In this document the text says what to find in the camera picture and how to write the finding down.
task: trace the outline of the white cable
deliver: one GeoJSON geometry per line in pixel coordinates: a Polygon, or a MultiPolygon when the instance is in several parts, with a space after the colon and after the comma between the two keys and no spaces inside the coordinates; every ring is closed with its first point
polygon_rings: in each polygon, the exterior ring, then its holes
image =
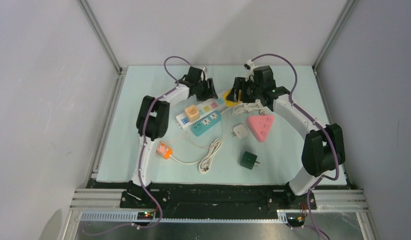
{"type": "Polygon", "coordinates": [[[250,103],[240,103],[233,107],[232,115],[242,114],[244,112],[252,112],[254,110],[262,110],[265,107],[262,105],[260,100],[255,100],[255,102],[250,103]]]}
{"type": "Polygon", "coordinates": [[[180,163],[180,164],[185,164],[185,165],[192,165],[192,164],[197,164],[199,163],[201,160],[198,161],[193,161],[193,162],[185,162],[185,161],[181,161],[178,160],[176,157],[174,157],[173,155],[170,155],[171,159],[175,160],[176,162],[180,163]]]}
{"type": "Polygon", "coordinates": [[[216,139],[213,143],[210,144],[207,155],[199,161],[198,171],[200,174],[206,174],[212,167],[213,158],[216,153],[222,147],[222,140],[216,139]]]}

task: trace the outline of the power strip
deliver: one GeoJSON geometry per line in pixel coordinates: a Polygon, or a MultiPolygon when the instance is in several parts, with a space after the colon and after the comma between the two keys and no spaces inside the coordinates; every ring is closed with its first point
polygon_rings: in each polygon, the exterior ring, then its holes
{"type": "Polygon", "coordinates": [[[211,127],[216,125],[222,119],[220,112],[214,111],[210,115],[204,117],[200,122],[196,123],[192,128],[192,132],[195,136],[199,137],[211,127]]]}
{"type": "MultiPolygon", "coordinates": [[[[221,111],[226,107],[225,100],[223,99],[223,94],[225,92],[226,91],[222,91],[219,94],[217,94],[217,96],[219,97],[218,99],[210,98],[196,105],[196,108],[199,110],[199,119],[204,118],[212,111],[221,111]]],[[[190,122],[185,112],[177,115],[176,121],[177,126],[183,130],[198,122],[198,120],[190,122]]]]}
{"type": "Polygon", "coordinates": [[[255,115],[249,116],[246,121],[257,141],[262,143],[268,137],[274,119],[273,115],[255,115]]]}

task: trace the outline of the white wall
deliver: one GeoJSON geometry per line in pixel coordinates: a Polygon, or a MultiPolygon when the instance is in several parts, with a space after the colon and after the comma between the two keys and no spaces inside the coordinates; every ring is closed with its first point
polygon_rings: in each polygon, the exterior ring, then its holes
{"type": "Polygon", "coordinates": [[[77,1],[0,0],[0,240],[56,238],[115,79],[77,1]]]}
{"type": "Polygon", "coordinates": [[[361,0],[318,70],[382,239],[411,239],[411,0],[361,0]]]}
{"type": "MultiPolygon", "coordinates": [[[[248,59],[269,52],[296,65],[312,65],[345,2],[89,1],[124,66],[161,65],[171,55],[199,65],[243,65],[248,59]]],[[[264,61],[285,64],[271,57],[264,61]]]]}

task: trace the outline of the white power adapter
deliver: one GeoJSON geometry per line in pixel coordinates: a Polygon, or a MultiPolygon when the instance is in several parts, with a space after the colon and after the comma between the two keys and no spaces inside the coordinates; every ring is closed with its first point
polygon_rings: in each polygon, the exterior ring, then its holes
{"type": "Polygon", "coordinates": [[[237,136],[238,139],[243,139],[248,136],[248,130],[243,124],[236,125],[233,128],[232,136],[237,136]]]}

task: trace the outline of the white power strip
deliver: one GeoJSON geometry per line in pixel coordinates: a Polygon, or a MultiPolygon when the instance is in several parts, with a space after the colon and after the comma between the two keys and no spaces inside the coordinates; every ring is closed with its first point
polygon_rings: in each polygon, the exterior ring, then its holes
{"type": "Polygon", "coordinates": [[[210,113],[214,111],[223,110],[226,107],[225,100],[223,99],[224,93],[226,93],[226,91],[222,91],[219,94],[217,94],[218,99],[210,98],[196,105],[196,108],[199,110],[199,119],[197,121],[190,122],[185,112],[177,115],[177,126],[185,130],[189,126],[195,124],[199,120],[203,119],[205,116],[209,115],[210,113]]]}

